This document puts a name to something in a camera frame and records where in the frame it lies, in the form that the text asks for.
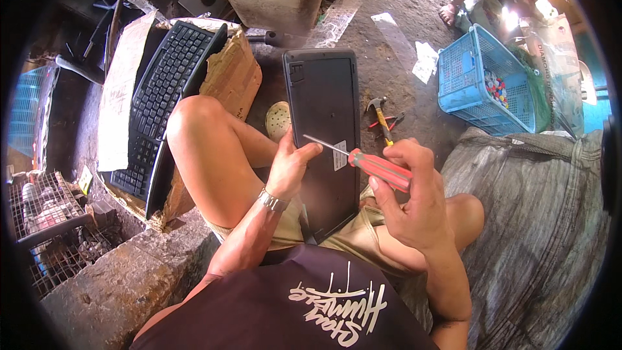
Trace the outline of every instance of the red screwdriver handle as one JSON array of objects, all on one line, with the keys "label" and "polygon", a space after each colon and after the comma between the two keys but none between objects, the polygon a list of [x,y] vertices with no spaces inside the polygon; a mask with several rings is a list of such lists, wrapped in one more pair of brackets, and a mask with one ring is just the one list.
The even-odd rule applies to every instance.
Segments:
[{"label": "red screwdriver handle", "polygon": [[348,162],[353,167],[361,168],[370,176],[381,178],[397,190],[407,193],[410,189],[412,172],[384,158],[365,154],[357,148],[352,150],[348,156]]}]

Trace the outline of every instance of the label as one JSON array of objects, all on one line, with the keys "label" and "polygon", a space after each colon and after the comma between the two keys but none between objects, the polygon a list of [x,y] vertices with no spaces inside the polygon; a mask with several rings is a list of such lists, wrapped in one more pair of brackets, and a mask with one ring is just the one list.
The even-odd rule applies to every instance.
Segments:
[{"label": "label", "polygon": [[[335,144],[335,147],[338,148],[339,150],[343,150],[344,152],[347,152],[345,140],[341,141],[338,144]],[[342,167],[345,167],[347,164],[348,164],[348,156],[346,156],[343,153],[337,152],[336,150],[333,150],[333,167],[335,168],[335,171],[338,171]]]}]

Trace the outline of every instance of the concrete ledge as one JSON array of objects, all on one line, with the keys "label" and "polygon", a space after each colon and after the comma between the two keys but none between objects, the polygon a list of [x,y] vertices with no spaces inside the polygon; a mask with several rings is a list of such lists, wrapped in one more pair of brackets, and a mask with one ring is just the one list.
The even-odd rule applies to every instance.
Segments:
[{"label": "concrete ledge", "polygon": [[42,305],[73,349],[126,349],[156,312],[198,284],[220,243],[194,209],[169,234],[146,230],[84,268]]}]

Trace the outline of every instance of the person's right hand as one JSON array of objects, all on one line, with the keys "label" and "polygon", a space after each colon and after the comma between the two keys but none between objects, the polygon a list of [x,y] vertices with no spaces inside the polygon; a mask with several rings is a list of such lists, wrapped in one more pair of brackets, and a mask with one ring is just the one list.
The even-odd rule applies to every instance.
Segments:
[{"label": "person's right hand", "polygon": [[385,213],[389,234],[422,253],[447,242],[454,245],[454,232],[448,225],[445,211],[443,179],[434,169],[432,151],[410,138],[385,147],[383,153],[391,162],[412,171],[410,200],[403,208],[386,182],[373,176],[369,178],[376,201]]}]

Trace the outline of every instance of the keyboard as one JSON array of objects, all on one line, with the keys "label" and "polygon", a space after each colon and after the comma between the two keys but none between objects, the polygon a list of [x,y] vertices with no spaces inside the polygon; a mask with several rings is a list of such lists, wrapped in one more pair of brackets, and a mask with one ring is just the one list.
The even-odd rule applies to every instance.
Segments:
[{"label": "keyboard", "polygon": [[205,80],[207,57],[222,50],[227,26],[212,33],[177,21],[152,56],[134,95],[129,119],[128,168],[111,172],[113,186],[144,200],[147,218],[163,208],[174,160],[166,144],[166,125],[177,102],[197,95]]}]

